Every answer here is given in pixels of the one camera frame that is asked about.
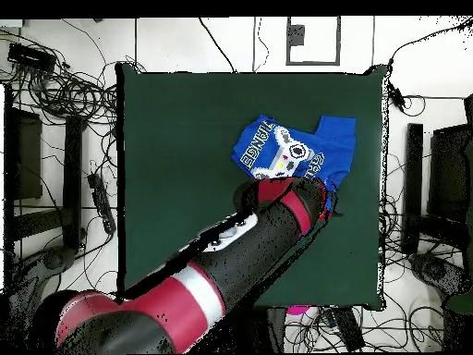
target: blue shirt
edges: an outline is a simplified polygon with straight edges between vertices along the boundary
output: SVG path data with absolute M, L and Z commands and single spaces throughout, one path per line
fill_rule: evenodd
M 355 125 L 355 118 L 322 116 L 317 131 L 311 134 L 261 115 L 243 130 L 232 159 L 250 177 L 320 178 L 328 191 L 336 191 L 350 172 Z

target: green mat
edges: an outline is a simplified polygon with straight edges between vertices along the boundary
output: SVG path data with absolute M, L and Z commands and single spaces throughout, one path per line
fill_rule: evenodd
M 321 115 L 357 119 L 351 173 L 337 210 L 259 305 L 382 307 L 378 294 L 382 81 L 386 67 L 346 74 L 137 74 L 125 80 L 125 288 L 208 225 L 234 212 L 248 180 L 230 159 L 259 114 L 313 133 Z

